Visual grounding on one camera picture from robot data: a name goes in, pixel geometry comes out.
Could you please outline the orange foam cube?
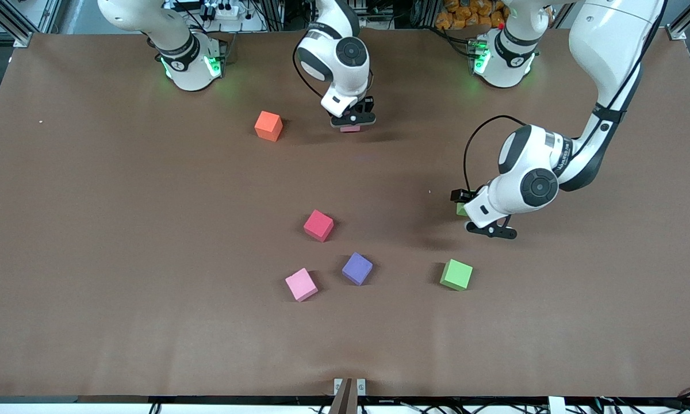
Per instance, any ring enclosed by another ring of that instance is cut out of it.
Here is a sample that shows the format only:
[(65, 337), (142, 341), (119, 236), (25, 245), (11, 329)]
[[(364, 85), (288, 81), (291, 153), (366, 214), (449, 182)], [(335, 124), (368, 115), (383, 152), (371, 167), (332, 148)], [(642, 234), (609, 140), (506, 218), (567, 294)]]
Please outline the orange foam cube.
[(275, 142), (283, 129), (282, 117), (269, 111), (260, 111), (255, 123), (256, 135), (264, 140)]

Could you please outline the grey metal equipment rack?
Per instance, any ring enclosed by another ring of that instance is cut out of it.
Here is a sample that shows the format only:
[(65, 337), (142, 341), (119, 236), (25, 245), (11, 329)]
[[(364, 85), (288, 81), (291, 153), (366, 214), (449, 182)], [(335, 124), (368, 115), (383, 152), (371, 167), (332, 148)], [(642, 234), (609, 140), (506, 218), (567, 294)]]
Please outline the grey metal equipment rack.
[(365, 27), (371, 16), (378, 16), (380, 14), (377, 0), (348, 0), (348, 3), (355, 10), (360, 27)]

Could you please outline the red foam cube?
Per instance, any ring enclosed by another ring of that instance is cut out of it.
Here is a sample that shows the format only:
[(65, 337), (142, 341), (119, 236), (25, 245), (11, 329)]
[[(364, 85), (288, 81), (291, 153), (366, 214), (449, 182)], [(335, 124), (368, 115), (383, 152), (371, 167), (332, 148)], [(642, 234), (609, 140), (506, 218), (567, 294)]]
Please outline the red foam cube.
[(334, 228), (335, 221), (326, 214), (315, 209), (305, 221), (303, 229), (306, 234), (319, 242), (325, 242)]

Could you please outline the purple foam cube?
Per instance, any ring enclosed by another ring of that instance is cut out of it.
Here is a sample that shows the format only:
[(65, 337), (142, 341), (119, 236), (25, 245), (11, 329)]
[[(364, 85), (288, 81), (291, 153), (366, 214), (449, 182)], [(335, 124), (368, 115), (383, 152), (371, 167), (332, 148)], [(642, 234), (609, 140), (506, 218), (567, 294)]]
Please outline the purple foam cube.
[(342, 274), (357, 286), (362, 286), (373, 270), (373, 263), (358, 252), (353, 252), (342, 268)]

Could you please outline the orange packaged goods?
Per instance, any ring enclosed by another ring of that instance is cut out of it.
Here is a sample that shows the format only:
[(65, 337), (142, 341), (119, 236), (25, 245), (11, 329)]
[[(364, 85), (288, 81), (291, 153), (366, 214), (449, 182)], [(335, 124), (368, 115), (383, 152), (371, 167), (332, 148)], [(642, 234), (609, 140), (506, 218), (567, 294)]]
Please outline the orange packaged goods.
[(457, 30), (485, 25), (503, 28), (511, 9), (501, 0), (442, 0), (434, 26), (439, 30)]

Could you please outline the white power strip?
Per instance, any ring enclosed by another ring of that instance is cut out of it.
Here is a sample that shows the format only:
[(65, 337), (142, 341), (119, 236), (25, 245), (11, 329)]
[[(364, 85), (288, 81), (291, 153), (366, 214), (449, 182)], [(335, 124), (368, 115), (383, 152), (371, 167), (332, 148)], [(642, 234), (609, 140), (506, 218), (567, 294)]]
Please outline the white power strip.
[(238, 21), (246, 18), (248, 9), (242, 0), (201, 0), (200, 13), (207, 21)]

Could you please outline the small metal table bracket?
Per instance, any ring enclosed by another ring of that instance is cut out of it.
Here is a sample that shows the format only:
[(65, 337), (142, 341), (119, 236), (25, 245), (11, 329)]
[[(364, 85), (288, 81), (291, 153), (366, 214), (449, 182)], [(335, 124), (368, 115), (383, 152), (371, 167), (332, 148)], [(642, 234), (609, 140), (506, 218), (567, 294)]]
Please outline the small metal table bracket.
[[(333, 382), (333, 393), (334, 394), (338, 392), (340, 386), (342, 385), (342, 383), (344, 381), (345, 381), (345, 379), (340, 379), (340, 378), (334, 379), (334, 382)], [(351, 382), (352, 382), (352, 388), (356, 390), (356, 393), (358, 394), (359, 397), (367, 395), (367, 387), (366, 387), (367, 382), (365, 379), (352, 379)]]

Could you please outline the aluminium frame post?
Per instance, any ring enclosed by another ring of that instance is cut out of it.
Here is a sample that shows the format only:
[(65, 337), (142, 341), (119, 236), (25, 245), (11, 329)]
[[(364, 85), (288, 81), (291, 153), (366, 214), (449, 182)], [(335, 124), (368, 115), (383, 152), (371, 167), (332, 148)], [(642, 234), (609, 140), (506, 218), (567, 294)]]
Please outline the aluminium frame post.
[(9, 0), (0, 0), (0, 45), (25, 48), (39, 29)]
[(688, 26), (690, 26), (690, 3), (665, 27), (669, 40), (685, 40), (687, 38), (685, 29), (687, 29)]

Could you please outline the white table frame rail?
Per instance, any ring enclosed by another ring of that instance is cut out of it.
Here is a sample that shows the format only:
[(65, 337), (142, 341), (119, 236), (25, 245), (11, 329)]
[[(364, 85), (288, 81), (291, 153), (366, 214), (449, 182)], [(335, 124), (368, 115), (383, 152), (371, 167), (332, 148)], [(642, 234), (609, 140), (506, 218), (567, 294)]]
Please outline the white table frame rail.
[[(666, 407), (622, 407), (623, 414), (690, 414)], [(314, 406), (162, 404), (159, 414), (329, 414)], [(366, 414), (456, 414), (447, 407), (370, 406)], [(0, 414), (153, 414), (151, 404), (0, 403)]]

